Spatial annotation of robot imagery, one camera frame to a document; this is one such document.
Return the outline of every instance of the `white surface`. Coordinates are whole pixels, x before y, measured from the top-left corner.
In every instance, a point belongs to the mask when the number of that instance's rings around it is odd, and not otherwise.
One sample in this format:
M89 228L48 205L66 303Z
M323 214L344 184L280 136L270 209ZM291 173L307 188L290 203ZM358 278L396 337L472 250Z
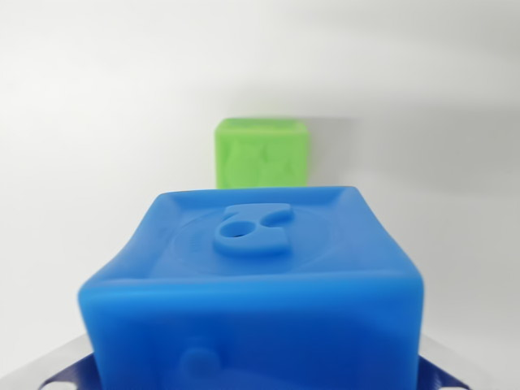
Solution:
M83 331L80 284L216 124L306 117L427 284L425 330L515 389L520 3L0 2L0 375Z

